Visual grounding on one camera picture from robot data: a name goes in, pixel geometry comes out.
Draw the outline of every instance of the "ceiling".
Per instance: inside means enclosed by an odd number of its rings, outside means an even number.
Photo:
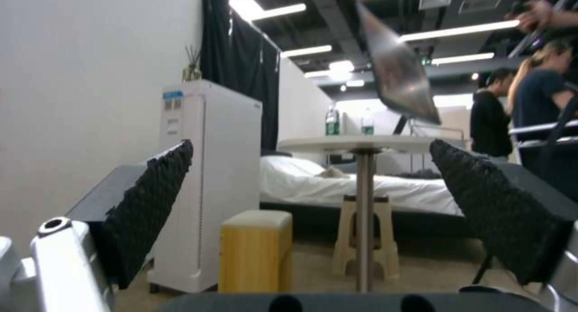
[[[516,0],[478,0],[481,4],[497,4],[495,8],[460,12],[467,0],[450,0],[444,7],[420,10],[420,0],[362,0],[362,2],[399,34],[456,28],[473,24],[498,22]],[[305,3],[307,10],[253,22],[282,50],[330,44],[327,53],[293,57],[304,72],[326,70],[332,61],[350,60],[356,73],[367,72],[367,49],[360,37],[355,0],[256,0],[264,9]],[[458,37],[409,42],[421,57],[438,58],[493,51],[506,57],[522,40],[517,30],[477,33]],[[457,74],[456,79],[464,79]]]

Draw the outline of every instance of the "black curtain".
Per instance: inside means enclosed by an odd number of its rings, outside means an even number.
[[[261,147],[275,149],[279,125],[279,51],[227,0],[203,0],[203,78],[261,101]]]

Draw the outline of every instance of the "round white table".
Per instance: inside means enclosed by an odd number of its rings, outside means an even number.
[[[406,135],[331,135],[279,141],[284,152],[351,152],[357,157],[357,291],[373,283],[373,175],[375,155],[387,149],[423,154],[435,138]],[[458,140],[446,140],[458,144]]]

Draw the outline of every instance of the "bed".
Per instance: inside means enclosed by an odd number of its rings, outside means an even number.
[[[261,208],[292,213],[296,238],[334,242],[343,197],[356,193],[355,175],[319,177],[324,170],[309,160],[263,156]],[[374,195],[390,198],[396,236],[474,237],[442,179],[376,176]]]

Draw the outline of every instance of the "monitor stand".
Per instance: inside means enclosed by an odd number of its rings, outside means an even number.
[[[408,120],[409,120],[409,118],[405,115],[402,115],[401,117],[399,117],[399,121],[396,125],[396,128],[394,129],[394,135],[401,135]]]

